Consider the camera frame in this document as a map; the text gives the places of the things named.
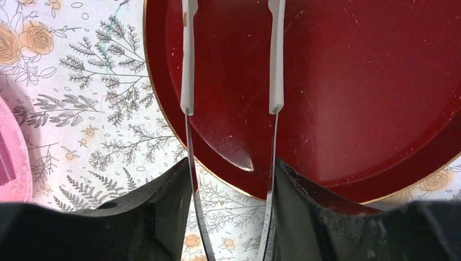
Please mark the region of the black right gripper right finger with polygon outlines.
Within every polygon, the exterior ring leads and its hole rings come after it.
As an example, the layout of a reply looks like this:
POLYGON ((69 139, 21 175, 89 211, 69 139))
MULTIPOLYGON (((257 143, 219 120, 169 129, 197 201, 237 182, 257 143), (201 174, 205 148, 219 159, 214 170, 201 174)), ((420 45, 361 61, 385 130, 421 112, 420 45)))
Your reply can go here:
POLYGON ((275 163, 276 260, 460 260, 460 202, 381 211, 275 163))

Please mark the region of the pink three-tier cake stand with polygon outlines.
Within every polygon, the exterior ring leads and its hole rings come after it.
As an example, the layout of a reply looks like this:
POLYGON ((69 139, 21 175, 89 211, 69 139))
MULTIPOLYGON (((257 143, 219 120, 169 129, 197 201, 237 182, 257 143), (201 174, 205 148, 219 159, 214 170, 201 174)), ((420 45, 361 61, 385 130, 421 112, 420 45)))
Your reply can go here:
POLYGON ((1 100, 1 202, 29 202, 33 181, 23 133, 1 100))

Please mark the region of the dark red round tray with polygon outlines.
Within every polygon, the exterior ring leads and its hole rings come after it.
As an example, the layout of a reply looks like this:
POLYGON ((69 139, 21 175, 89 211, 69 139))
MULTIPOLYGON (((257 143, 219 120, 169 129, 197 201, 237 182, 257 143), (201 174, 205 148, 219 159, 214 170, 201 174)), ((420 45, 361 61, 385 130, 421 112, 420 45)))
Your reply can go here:
POLYGON ((269 113, 267 1, 199 1, 198 162, 264 198, 272 136, 299 174, 384 207, 460 192, 460 1, 287 1, 284 107, 269 113))

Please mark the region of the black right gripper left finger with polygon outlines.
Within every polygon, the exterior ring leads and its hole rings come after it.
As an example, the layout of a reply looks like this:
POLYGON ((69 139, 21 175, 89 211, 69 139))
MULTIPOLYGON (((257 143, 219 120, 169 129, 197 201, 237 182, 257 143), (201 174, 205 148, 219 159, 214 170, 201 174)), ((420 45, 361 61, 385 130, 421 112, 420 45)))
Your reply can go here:
POLYGON ((180 260, 191 201, 188 159, 96 209, 1 204, 1 260, 180 260))

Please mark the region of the floral patterned tablecloth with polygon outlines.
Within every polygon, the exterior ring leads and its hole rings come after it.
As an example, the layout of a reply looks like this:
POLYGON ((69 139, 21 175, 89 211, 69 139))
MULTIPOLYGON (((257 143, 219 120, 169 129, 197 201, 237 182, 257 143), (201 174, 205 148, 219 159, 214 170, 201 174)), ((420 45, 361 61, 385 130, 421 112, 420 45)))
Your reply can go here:
POLYGON ((185 156, 148 79, 143 1, 1 1, 1 97, 32 201, 96 208, 185 156))

